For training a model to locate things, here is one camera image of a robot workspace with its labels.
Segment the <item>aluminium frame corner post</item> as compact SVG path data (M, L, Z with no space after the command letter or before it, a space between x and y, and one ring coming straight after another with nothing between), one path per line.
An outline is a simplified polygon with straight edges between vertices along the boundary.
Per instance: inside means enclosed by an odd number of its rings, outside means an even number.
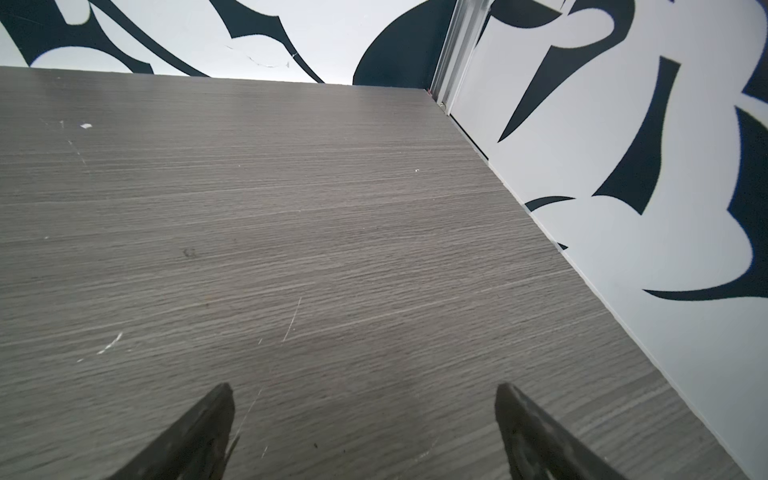
M458 98L472 52L483 31L491 0L458 0L448 26L429 92L445 112Z

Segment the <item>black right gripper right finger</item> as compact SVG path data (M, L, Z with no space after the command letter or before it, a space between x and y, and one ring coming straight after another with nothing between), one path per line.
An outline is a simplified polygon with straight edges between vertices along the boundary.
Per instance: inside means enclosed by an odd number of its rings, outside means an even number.
M624 477L515 385L497 386L494 409L513 479Z

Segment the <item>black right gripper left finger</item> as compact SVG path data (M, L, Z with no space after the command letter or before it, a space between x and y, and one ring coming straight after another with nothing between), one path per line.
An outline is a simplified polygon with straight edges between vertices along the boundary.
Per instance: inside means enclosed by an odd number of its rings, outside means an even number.
M110 477L221 479L237 444L234 414L232 387L220 383Z

